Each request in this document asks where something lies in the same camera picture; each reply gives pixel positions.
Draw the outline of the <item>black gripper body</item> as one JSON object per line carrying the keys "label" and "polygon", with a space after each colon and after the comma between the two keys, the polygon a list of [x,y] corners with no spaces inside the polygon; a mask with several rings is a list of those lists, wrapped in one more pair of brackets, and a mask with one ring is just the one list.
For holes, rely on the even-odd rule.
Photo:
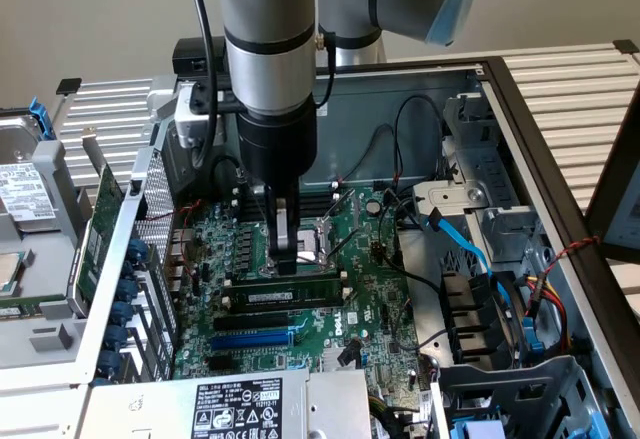
{"label": "black gripper body", "polygon": [[297,184],[317,155],[314,101],[281,115],[247,110],[237,115],[241,160],[248,172],[269,187]]}

